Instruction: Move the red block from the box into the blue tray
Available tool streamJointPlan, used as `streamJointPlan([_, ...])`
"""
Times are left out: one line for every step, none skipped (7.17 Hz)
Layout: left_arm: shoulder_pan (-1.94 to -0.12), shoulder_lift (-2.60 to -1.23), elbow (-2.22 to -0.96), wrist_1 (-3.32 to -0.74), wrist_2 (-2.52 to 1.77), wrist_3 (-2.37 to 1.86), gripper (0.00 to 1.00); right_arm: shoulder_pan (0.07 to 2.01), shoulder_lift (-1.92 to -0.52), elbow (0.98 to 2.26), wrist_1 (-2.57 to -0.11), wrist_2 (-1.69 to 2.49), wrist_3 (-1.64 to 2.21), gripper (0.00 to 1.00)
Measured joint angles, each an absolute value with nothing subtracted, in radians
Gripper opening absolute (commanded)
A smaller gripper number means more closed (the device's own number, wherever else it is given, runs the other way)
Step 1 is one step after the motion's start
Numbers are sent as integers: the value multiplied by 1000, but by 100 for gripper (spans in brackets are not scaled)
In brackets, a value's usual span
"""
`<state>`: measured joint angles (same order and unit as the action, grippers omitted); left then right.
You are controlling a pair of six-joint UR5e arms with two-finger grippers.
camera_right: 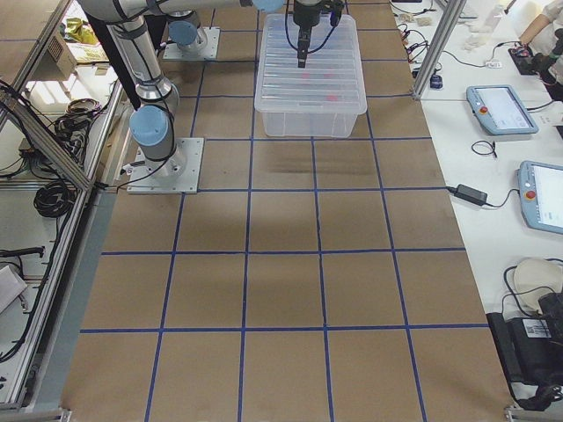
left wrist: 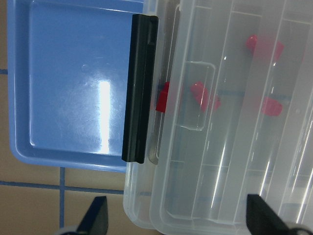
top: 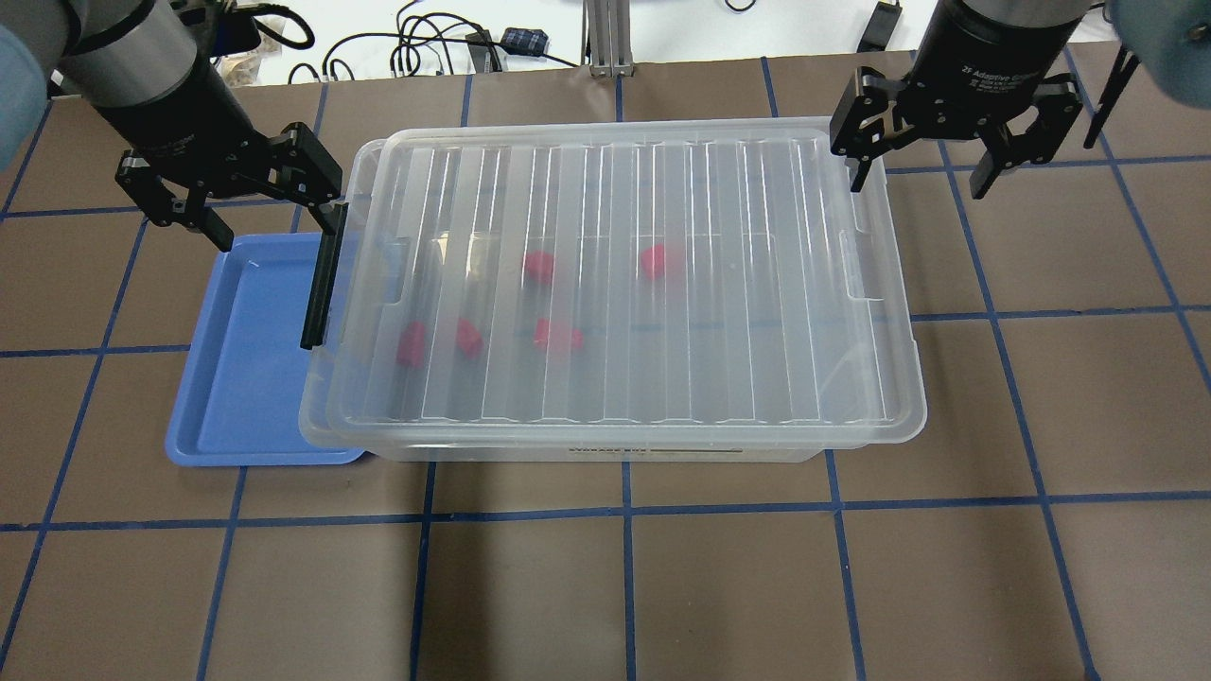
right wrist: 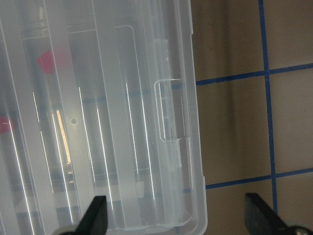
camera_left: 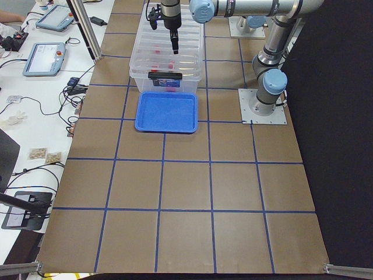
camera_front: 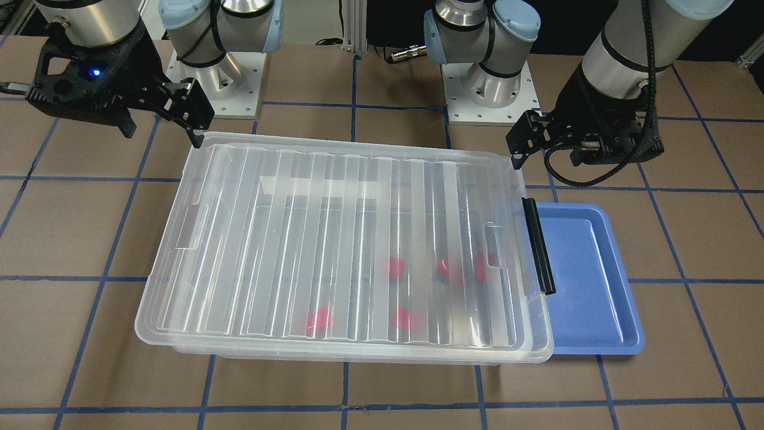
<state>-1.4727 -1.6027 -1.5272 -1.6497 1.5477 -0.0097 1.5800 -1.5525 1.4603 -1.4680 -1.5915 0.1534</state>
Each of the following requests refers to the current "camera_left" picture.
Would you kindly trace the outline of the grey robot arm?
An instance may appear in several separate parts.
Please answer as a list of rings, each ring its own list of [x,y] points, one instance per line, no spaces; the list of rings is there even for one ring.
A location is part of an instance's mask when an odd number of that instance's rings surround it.
[[[260,77],[252,69],[256,55],[263,49],[264,40],[231,38],[228,19],[217,18],[204,26],[205,73],[199,90],[206,90],[210,120],[237,121],[241,117],[241,99],[238,90],[254,89],[245,103],[248,111],[259,116],[268,116],[280,104],[278,93],[268,83],[272,74]]]

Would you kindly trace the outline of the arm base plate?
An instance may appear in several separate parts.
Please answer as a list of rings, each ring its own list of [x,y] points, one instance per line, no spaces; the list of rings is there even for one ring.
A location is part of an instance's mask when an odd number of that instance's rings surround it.
[[[264,39],[265,16],[233,16],[228,20],[230,36],[236,39]]]
[[[257,89],[239,89],[241,122],[253,125],[287,125],[286,115],[279,97],[275,104],[263,104],[256,96]]]

